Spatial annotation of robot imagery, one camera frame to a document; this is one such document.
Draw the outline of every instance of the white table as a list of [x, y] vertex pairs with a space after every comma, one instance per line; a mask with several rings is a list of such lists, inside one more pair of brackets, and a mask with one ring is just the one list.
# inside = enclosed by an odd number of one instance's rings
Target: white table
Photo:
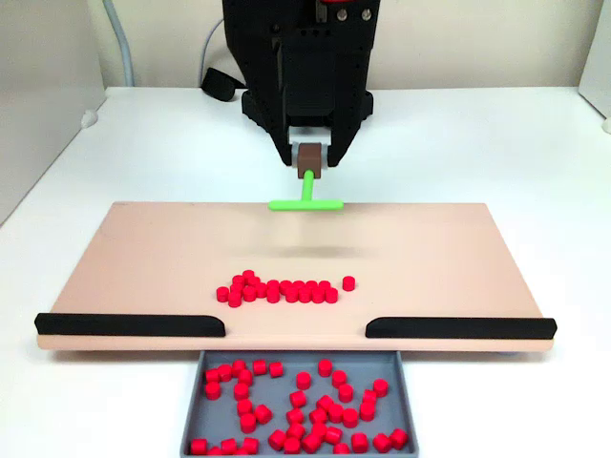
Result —
[[[197, 353], [39, 350], [115, 200], [298, 196], [267, 134], [199, 90], [108, 92], [0, 229], [0, 456], [178, 457]], [[345, 201], [486, 202], [543, 314], [545, 355], [406, 354], [421, 456], [599, 456], [611, 410], [611, 135], [573, 88], [375, 93], [316, 183]]]

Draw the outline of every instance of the plastic tray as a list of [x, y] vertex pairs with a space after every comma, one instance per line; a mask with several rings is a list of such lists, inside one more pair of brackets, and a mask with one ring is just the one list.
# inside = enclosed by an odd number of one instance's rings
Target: plastic tray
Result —
[[[354, 387], [354, 399], [351, 403], [339, 403], [337, 390], [331, 385], [331, 378], [318, 375], [318, 362], [327, 358], [333, 362], [333, 369], [342, 369], [348, 375], [348, 382]], [[246, 361], [252, 369], [252, 362], [264, 359], [268, 363], [280, 361], [284, 365], [284, 376], [272, 379], [269, 374], [255, 376], [254, 384], [250, 387], [250, 399], [256, 406], [266, 404], [273, 412], [274, 418], [264, 426], [257, 426], [252, 434], [243, 434], [240, 431], [239, 417], [236, 412], [236, 401], [233, 397], [233, 386], [236, 380], [221, 383], [222, 395], [216, 401], [208, 401], [203, 394], [205, 384], [204, 371], [215, 368], [221, 364], [232, 364], [235, 360]], [[303, 412], [309, 415], [315, 408], [316, 401], [323, 395], [330, 395], [333, 400], [343, 407], [354, 407], [358, 410], [363, 391], [371, 389], [375, 379], [382, 378], [389, 382], [389, 394], [378, 399], [376, 415], [373, 421], [363, 422], [355, 428], [347, 429], [343, 425], [334, 425], [344, 432], [342, 442], [350, 446], [350, 436], [355, 432], [364, 432], [369, 439], [369, 452], [367, 455], [381, 455], [372, 446], [373, 437], [384, 432], [390, 434], [395, 428], [403, 428], [410, 440], [402, 450], [392, 449], [388, 454], [401, 458], [415, 458], [418, 455], [413, 422], [411, 420], [410, 403], [405, 386], [403, 366], [399, 352], [394, 351], [204, 351], [200, 355], [198, 375], [193, 389], [191, 404], [187, 415], [186, 427], [180, 447], [180, 456], [193, 456], [190, 454], [192, 439], [204, 438], [208, 440], [209, 447], [220, 446], [221, 441], [235, 438], [238, 445], [246, 436], [256, 437], [260, 441], [259, 455], [271, 456], [283, 454], [272, 449], [267, 438], [276, 429], [284, 431], [288, 428], [285, 414], [292, 408], [288, 395], [297, 390], [295, 379], [299, 372], [307, 371], [312, 375], [311, 388], [305, 391], [308, 403]], [[311, 423], [306, 418], [304, 426], [307, 430]], [[323, 444], [316, 455], [333, 456], [332, 446]]]

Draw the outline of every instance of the red bead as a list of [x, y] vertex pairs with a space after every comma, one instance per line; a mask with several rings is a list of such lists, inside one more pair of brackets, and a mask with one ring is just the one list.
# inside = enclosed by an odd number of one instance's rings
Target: red bead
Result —
[[307, 404], [307, 396], [303, 391], [295, 391], [288, 395], [288, 399], [293, 407], [299, 408]]
[[286, 436], [295, 437], [300, 440], [302, 437], [304, 437], [304, 434], [306, 434], [306, 429], [301, 423], [293, 423], [286, 430]]
[[227, 439], [221, 441], [221, 451], [223, 455], [233, 455], [238, 449], [238, 443], [235, 439]]
[[264, 298], [265, 296], [267, 296], [267, 283], [257, 283], [257, 285], [255, 286], [255, 291], [257, 291], [258, 298]]
[[242, 293], [237, 291], [232, 291], [229, 293], [229, 306], [232, 308], [239, 307], [242, 305]]
[[328, 419], [331, 423], [342, 423], [344, 408], [339, 404], [334, 404], [328, 408]]
[[338, 397], [343, 403], [349, 403], [354, 396], [354, 388], [351, 385], [343, 384], [338, 389]]
[[327, 426], [324, 423], [315, 423], [312, 425], [312, 434], [324, 439], [327, 434]]
[[363, 402], [364, 403], [375, 404], [377, 400], [378, 400], [378, 395], [375, 394], [375, 391], [371, 389], [366, 389], [365, 391], [363, 391]]
[[362, 432], [352, 434], [352, 451], [354, 453], [366, 453], [369, 450], [367, 436]]
[[240, 430], [244, 434], [254, 432], [256, 427], [257, 417], [255, 417], [252, 413], [244, 413], [244, 415], [240, 417]]
[[331, 376], [331, 384], [336, 388], [339, 388], [347, 380], [348, 377], [346, 376], [346, 372], [344, 372], [343, 370], [336, 370]]
[[283, 374], [284, 374], [284, 367], [282, 363], [277, 362], [277, 363], [269, 364], [269, 376], [272, 379], [275, 379], [276, 377], [282, 377]]
[[267, 373], [267, 363], [265, 360], [257, 360], [252, 363], [252, 371], [255, 375], [264, 375]]
[[390, 441], [392, 442], [392, 447], [400, 450], [405, 446], [405, 444], [409, 441], [410, 436], [403, 429], [397, 428], [390, 435]]
[[375, 417], [375, 404], [374, 403], [362, 403], [361, 404], [361, 420], [364, 422], [370, 422]]
[[326, 423], [327, 412], [322, 410], [321, 408], [317, 408], [316, 410], [310, 412], [309, 421], [312, 423]]
[[248, 397], [248, 394], [249, 390], [247, 384], [236, 384], [233, 387], [233, 397], [236, 398], [236, 401], [246, 399]]
[[280, 451], [283, 449], [284, 441], [286, 440], [286, 434], [281, 429], [276, 429], [271, 433], [269, 439], [267, 439], [267, 443], [270, 447], [272, 447], [276, 451]]
[[221, 364], [219, 366], [219, 376], [221, 382], [229, 382], [233, 378], [233, 369], [229, 364]]
[[302, 443], [296, 437], [287, 437], [284, 441], [284, 454], [298, 455], [302, 447]]
[[334, 455], [350, 455], [350, 447], [348, 444], [338, 444], [333, 448]]
[[238, 415], [241, 417], [246, 413], [252, 413], [252, 402], [249, 399], [242, 399], [238, 401], [236, 409], [238, 410]]
[[373, 382], [373, 391], [378, 398], [383, 398], [389, 393], [389, 383], [384, 379], [378, 379]]
[[316, 434], [308, 434], [302, 441], [302, 448], [307, 453], [315, 453], [323, 444], [323, 440]]
[[262, 425], [269, 423], [273, 416], [274, 414], [264, 404], [261, 404], [255, 408], [255, 417], [257, 417], [257, 421]]
[[327, 394], [316, 402], [316, 406], [324, 411], [329, 410], [333, 404], [333, 399]]
[[359, 424], [359, 412], [354, 408], [346, 408], [342, 420], [345, 427], [356, 427]]
[[293, 408], [286, 413], [286, 420], [290, 425], [293, 423], [303, 423], [306, 419], [300, 408]]
[[218, 382], [210, 382], [209, 384], [206, 384], [205, 393], [206, 398], [208, 398], [210, 401], [219, 399], [221, 396], [221, 384]]
[[325, 290], [325, 301], [328, 303], [336, 303], [339, 298], [339, 293], [335, 288]]
[[325, 433], [325, 442], [333, 446], [340, 443], [342, 440], [342, 430], [338, 427], [328, 427]]
[[192, 455], [205, 455], [208, 451], [208, 441], [205, 439], [194, 439], [191, 441]]
[[356, 280], [354, 277], [348, 275], [342, 280], [342, 287], [344, 288], [344, 291], [354, 291], [354, 288], [356, 287]]
[[238, 382], [248, 386], [252, 386], [252, 379], [252, 372], [248, 369], [244, 369], [242, 372], [240, 372], [240, 375], [238, 376]]
[[219, 302], [227, 302], [229, 301], [229, 288], [226, 286], [221, 286], [217, 288], [217, 301]]
[[210, 382], [220, 382], [221, 375], [219, 374], [218, 369], [208, 369], [206, 370], [206, 382], [209, 384]]
[[308, 389], [312, 384], [312, 376], [307, 372], [297, 374], [297, 387], [299, 389]]
[[259, 439], [254, 437], [246, 437], [242, 442], [242, 448], [245, 448], [250, 455], [256, 455], [259, 453]]
[[392, 442], [390, 441], [389, 436], [379, 433], [373, 438], [373, 446], [380, 453], [388, 453], [392, 448]]
[[231, 375], [234, 377], [239, 377], [240, 372], [246, 369], [246, 363], [243, 360], [236, 360], [231, 365]]
[[318, 375], [328, 377], [333, 370], [333, 363], [330, 360], [321, 360], [318, 363]]
[[312, 300], [312, 290], [308, 288], [300, 288], [299, 290], [299, 302], [308, 303]]

